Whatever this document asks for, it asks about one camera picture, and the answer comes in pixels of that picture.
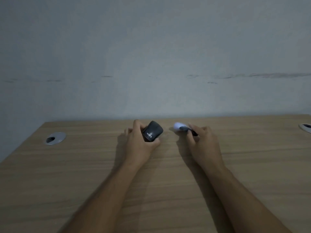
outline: hand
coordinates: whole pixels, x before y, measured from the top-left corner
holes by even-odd
[[[217,136],[213,133],[211,128],[210,127],[200,128],[195,125],[189,126],[199,135],[199,138],[198,137],[194,138],[192,136],[191,131],[188,130],[187,142],[194,160],[204,170],[224,167],[219,142]]]
[[[125,163],[137,170],[148,161],[151,152],[160,145],[159,138],[153,142],[144,141],[142,129],[145,127],[146,125],[136,119],[133,128],[124,131],[127,137]]]

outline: wooden desk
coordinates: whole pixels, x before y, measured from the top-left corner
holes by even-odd
[[[235,176],[294,232],[311,229],[309,115],[157,119],[162,144],[135,177],[117,232],[231,232],[175,121],[210,125]],[[122,157],[124,121],[49,122],[0,164],[0,232],[57,232]],[[43,141],[56,131],[64,141]]]

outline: white wall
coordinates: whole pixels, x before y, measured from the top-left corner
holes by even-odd
[[[0,160],[45,121],[311,113],[310,0],[1,0]]]

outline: right hand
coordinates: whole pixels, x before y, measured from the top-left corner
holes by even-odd
[[[194,160],[203,169],[224,167],[219,142],[212,129],[210,127],[200,128],[192,124],[189,126],[199,135],[199,140],[195,141],[191,131],[188,130],[187,142]]]

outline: black wireless mouse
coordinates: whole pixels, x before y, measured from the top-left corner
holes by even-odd
[[[142,135],[146,142],[153,142],[163,132],[163,128],[155,121],[151,121],[142,131]]]

